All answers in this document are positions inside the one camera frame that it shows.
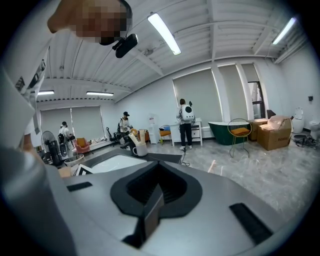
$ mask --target white toilet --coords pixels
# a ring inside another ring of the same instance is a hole
[[[320,121],[313,120],[310,123],[311,137],[316,141],[320,138]]]
[[[293,133],[299,134],[305,126],[304,111],[301,107],[295,109],[294,118],[292,119]]]

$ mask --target drawer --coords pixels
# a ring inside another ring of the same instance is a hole
[[[192,130],[191,131],[192,138],[199,138],[200,137],[200,131],[199,130]]]

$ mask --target pink armchair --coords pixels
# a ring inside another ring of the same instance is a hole
[[[75,141],[75,149],[77,154],[84,154],[90,151],[90,144],[85,140],[85,138],[77,138]]]

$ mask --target standing fan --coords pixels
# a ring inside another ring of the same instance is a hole
[[[51,131],[47,130],[42,133],[41,143],[45,152],[50,153],[53,165],[59,166],[61,164],[61,159],[59,157],[58,144]]]

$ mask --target gray blind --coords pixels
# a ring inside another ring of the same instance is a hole
[[[69,131],[73,132],[70,107],[41,111],[40,118],[42,133],[50,131],[53,133],[54,137],[57,138],[62,122],[66,122]]]
[[[221,122],[221,107],[217,87],[211,69],[188,74],[173,80],[177,101],[192,102],[196,118],[201,118],[202,126],[208,122]]]
[[[73,107],[71,111],[76,138],[85,138],[90,141],[105,136],[100,106]]]
[[[242,64],[248,82],[258,82],[259,78],[253,64]]]
[[[244,88],[235,65],[219,67],[229,101],[230,117],[248,118]]]

